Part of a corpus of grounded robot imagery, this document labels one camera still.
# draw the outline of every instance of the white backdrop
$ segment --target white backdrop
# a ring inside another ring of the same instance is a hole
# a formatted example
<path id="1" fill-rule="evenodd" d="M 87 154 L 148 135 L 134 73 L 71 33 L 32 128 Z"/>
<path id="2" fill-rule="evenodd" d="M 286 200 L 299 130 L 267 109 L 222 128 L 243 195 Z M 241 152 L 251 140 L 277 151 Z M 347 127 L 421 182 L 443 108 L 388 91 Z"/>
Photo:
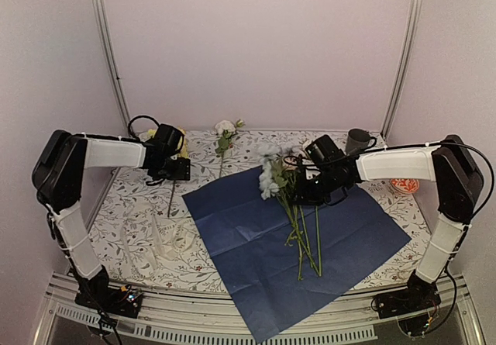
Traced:
<path id="1" fill-rule="evenodd" d="M 105 0 L 131 116 L 379 130 L 410 0 Z"/>

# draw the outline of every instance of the blue paper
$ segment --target blue paper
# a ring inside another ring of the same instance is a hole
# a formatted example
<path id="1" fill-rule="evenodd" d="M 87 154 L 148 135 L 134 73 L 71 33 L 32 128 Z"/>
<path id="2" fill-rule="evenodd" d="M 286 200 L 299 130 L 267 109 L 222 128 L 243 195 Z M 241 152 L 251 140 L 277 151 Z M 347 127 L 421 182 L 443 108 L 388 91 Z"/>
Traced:
<path id="1" fill-rule="evenodd" d="M 208 253 L 239 313 L 258 343 L 310 316 L 362 281 L 410 237 L 364 190 L 319 208 L 322 277 L 298 247 L 285 246 L 292 228 L 277 199 L 262 200 L 261 169 L 213 181 L 183 195 Z M 305 220 L 316 260 L 315 208 Z"/>

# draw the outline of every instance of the table surface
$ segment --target table surface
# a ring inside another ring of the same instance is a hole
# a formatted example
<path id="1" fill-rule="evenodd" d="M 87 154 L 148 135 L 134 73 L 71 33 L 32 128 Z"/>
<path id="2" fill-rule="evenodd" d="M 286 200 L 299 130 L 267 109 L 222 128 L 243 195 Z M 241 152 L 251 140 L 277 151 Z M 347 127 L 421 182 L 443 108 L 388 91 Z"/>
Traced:
<path id="1" fill-rule="evenodd" d="M 339 147 L 344 148 L 345 133 L 240 131 L 234 138 L 233 147 L 226 152 L 222 176 L 258 166 L 260 157 L 257 155 L 257 146 L 261 143 L 301 146 L 306 140 L 313 140 L 322 134 L 329 134 Z M 167 209 L 173 183 L 165 181 L 162 185 L 150 187 L 145 183 L 149 178 L 144 170 L 122 168 L 91 227 L 90 238 L 98 259 L 107 267 L 111 279 L 151 287 L 227 294 L 181 197 L 219 178 L 221 160 L 215 154 L 218 137 L 213 131 L 190 131 L 186 137 L 191 158 L 191 180 L 176 183 L 170 217 L 167 217 Z M 382 145 L 384 141 L 378 137 L 377 144 Z M 360 184 L 360 187 L 382 206 L 412 240 L 353 289 L 383 288 L 405 283 L 422 258 L 430 239 L 429 229 L 419 207 L 412 195 L 398 193 L 388 181 L 367 182 Z M 166 245 L 177 242 L 174 240 L 174 231 L 177 232 L 178 227 L 187 230 L 188 235 L 194 238 L 192 245 L 178 255 L 169 259 L 158 257 L 155 268 L 150 266 L 146 258 L 154 245 L 151 214 L 156 216 L 160 236 Z M 122 244 L 123 227 L 130 256 Z"/>

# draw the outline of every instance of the patterned bowl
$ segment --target patterned bowl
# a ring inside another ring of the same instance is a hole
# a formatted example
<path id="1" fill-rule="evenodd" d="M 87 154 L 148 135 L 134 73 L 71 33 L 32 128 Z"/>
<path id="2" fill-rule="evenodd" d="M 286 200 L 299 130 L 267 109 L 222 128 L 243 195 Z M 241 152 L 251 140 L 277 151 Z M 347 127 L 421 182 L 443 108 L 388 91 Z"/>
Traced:
<path id="1" fill-rule="evenodd" d="M 391 185 L 402 194 L 414 194 L 420 187 L 419 180 L 405 178 L 393 178 Z"/>

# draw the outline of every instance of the white rose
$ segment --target white rose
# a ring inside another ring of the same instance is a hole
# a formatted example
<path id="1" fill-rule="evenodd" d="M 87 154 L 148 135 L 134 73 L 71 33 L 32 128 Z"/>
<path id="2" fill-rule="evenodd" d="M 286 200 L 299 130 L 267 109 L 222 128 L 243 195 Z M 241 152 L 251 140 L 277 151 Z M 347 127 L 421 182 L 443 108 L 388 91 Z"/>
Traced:
<path id="1" fill-rule="evenodd" d="M 225 130 L 231 133 L 235 133 L 236 127 L 229 120 L 222 120 L 221 122 L 215 124 L 215 130 L 217 131 L 217 134 L 221 136 Z"/>

